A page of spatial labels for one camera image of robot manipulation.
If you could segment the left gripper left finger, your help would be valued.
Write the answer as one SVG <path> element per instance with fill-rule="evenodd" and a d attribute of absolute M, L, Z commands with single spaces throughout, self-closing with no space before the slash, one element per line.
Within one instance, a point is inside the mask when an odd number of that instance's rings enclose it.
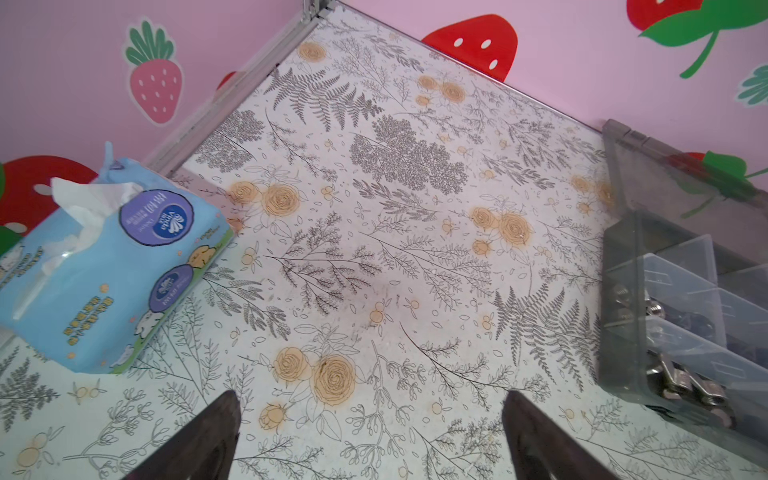
<path fill-rule="evenodd" d="M 227 390 L 124 479 L 228 479 L 241 420 L 239 399 Z"/>

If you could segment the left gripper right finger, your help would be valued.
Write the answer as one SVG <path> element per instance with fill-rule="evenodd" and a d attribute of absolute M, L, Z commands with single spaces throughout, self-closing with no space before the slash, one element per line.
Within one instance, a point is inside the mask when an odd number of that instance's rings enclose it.
<path fill-rule="evenodd" d="M 616 479 L 522 393 L 507 392 L 501 420 L 517 479 Z"/>

